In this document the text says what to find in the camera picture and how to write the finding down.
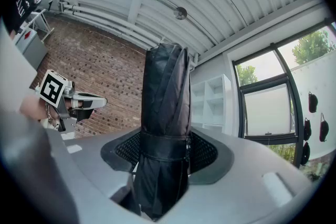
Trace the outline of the grey cabinet with red mark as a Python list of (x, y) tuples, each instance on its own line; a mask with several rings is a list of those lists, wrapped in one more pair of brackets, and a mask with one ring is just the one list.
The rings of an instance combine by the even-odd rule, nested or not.
[(27, 28), (16, 42), (16, 47), (30, 65), (37, 70), (47, 54), (47, 48), (40, 40), (37, 31)]

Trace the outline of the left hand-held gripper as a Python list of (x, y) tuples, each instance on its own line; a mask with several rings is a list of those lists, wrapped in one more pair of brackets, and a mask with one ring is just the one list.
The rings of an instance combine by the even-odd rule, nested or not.
[[(75, 84), (57, 72), (48, 69), (41, 85), (38, 87), (39, 97), (46, 102), (48, 125), (59, 132), (70, 132), (76, 121), (89, 119), (94, 109), (107, 105), (105, 97), (75, 92)], [(82, 109), (67, 110), (65, 99), (82, 101)]]

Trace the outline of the white metal rack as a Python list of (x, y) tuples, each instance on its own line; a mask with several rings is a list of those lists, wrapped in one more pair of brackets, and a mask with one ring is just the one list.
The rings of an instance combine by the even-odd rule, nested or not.
[(27, 27), (31, 28), (35, 31), (42, 31), (44, 33), (43, 37), (40, 38), (41, 42), (44, 41), (50, 36), (50, 34), (54, 31), (54, 28), (51, 28), (44, 13), (47, 11), (46, 9), (42, 9), (39, 11), (33, 11), (28, 16), (28, 24)]

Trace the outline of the grey ceiling pipe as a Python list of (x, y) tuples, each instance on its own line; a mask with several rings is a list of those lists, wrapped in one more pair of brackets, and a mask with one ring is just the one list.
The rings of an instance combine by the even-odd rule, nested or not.
[(115, 36), (125, 39), (140, 48), (151, 49), (157, 46), (157, 43), (149, 40), (148, 38), (143, 37), (140, 34), (135, 33), (134, 31), (128, 30), (125, 27), (112, 23), (106, 19), (102, 19), (85, 13), (71, 11), (68, 9), (64, 10), (63, 14), (76, 18), (81, 22), (95, 26), (111, 34), (114, 34)]
[(80, 6), (77, 6), (77, 5), (70, 5), (70, 4), (67, 4), (66, 2), (60, 2), (60, 4), (62, 4), (63, 7), (65, 7), (65, 8), (71, 8), (72, 10), (79, 10), (79, 11), (86, 12), (86, 13), (89, 13), (89, 14), (92, 14), (92, 15), (97, 15), (97, 16), (100, 16), (102, 18), (108, 19), (112, 22), (123, 25), (126, 28), (131, 28), (134, 31), (136, 31), (137, 33), (143, 35), (146, 38), (149, 38), (150, 40), (152, 40), (154, 42), (160, 42), (161, 41), (161, 39), (159, 37), (149, 33), (148, 31), (146, 31), (146, 30), (144, 30), (144, 29), (142, 29), (142, 28), (140, 28), (140, 27), (138, 27), (134, 24), (131, 24), (131, 23), (129, 23), (129, 22), (123, 20), (123, 19), (115, 17), (113, 15), (106, 14), (106, 13), (103, 13), (103, 12), (100, 12), (100, 11), (97, 11), (97, 10), (94, 10), (94, 9), (91, 9), (91, 8), (80, 7)]

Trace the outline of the person's left hand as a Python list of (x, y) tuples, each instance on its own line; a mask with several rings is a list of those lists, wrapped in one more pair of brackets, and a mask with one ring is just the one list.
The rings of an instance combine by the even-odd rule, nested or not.
[(74, 99), (65, 99), (66, 108), (68, 111), (82, 109), (82, 101)]

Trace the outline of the small green tree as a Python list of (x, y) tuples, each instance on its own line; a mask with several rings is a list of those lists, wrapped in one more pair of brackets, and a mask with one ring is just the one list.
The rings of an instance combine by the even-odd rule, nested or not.
[(246, 67), (242, 67), (241, 65), (236, 66), (240, 86), (245, 86), (258, 81), (258, 78), (255, 75), (255, 69), (256, 68), (253, 66), (246, 66)]

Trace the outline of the round ceiling dome fixture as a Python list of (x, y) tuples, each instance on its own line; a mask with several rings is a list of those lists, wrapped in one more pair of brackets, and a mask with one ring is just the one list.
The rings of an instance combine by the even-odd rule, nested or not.
[(187, 10), (184, 7), (175, 8), (173, 14), (177, 20), (185, 20), (187, 18)]

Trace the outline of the black umbrella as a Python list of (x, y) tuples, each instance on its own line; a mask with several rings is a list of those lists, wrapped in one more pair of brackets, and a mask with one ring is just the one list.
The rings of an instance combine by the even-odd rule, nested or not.
[(186, 48), (161, 43), (147, 51), (134, 189), (141, 211), (153, 221), (163, 217), (188, 188), (190, 90)]

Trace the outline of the black-framed window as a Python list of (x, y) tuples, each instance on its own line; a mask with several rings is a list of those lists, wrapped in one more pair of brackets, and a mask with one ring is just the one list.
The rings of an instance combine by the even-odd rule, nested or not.
[[(238, 135), (273, 150), (295, 167), (322, 174), (336, 157), (336, 49), (299, 65), (292, 49), (298, 40), (314, 31), (326, 30), (336, 42), (336, 23), (327, 19), (275, 44), (233, 62), (238, 92)], [(236, 66), (255, 67), (258, 81), (239, 85)], [(308, 109), (308, 93), (318, 98), (316, 113)], [(329, 124), (325, 142), (320, 142), (321, 113)], [(310, 158), (300, 165), (304, 120), (311, 123), (307, 141)]]

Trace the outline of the person's left forearm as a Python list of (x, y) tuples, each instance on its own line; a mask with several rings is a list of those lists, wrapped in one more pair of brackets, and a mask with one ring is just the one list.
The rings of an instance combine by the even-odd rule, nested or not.
[(48, 118), (46, 102), (34, 94), (29, 94), (24, 97), (19, 112), (34, 120), (44, 120)]

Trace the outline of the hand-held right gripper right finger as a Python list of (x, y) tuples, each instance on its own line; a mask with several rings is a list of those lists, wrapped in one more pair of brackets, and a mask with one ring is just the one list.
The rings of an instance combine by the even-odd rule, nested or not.
[(314, 184), (268, 147), (195, 127), (234, 154), (230, 170), (217, 182), (190, 185), (171, 209), (171, 221), (290, 221), (307, 204)]

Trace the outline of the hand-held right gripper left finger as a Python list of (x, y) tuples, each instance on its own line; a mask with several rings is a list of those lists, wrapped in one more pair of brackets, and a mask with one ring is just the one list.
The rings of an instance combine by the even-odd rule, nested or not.
[(74, 199), (123, 199), (132, 189), (139, 128), (65, 140), (48, 129), (52, 154)]

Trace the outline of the large green tree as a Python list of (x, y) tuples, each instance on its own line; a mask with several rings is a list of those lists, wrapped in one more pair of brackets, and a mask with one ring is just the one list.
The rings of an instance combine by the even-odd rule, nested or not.
[(329, 39), (326, 30), (314, 31), (298, 40), (292, 49), (295, 62), (299, 65), (313, 61), (336, 49), (336, 42)]

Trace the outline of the black hanging bag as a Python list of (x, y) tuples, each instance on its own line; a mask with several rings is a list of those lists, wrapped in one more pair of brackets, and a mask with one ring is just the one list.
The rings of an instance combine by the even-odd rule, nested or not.
[(329, 124), (325, 120), (323, 113), (321, 113), (321, 119), (320, 120), (321, 120), (321, 122), (320, 122), (319, 140), (320, 140), (320, 142), (325, 142), (326, 137), (329, 133)]
[(310, 146), (309, 143), (306, 141), (303, 148), (302, 148), (302, 156), (300, 165), (305, 166), (310, 158)]
[(308, 141), (309, 138), (310, 138), (310, 136), (311, 136), (311, 134), (312, 134), (312, 130), (311, 130), (310, 120), (308, 120), (307, 118), (305, 118), (303, 139), (305, 141)]
[(308, 93), (308, 109), (310, 113), (316, 113), (318, 106), (318, 98), (315, 94)]

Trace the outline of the white shelf unit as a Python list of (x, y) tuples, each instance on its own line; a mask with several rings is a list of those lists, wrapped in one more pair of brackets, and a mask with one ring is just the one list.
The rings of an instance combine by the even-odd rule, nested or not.
[(232, 85), (225, 74), (192, 85), (191, 95), (194, 127), (232, 134)]

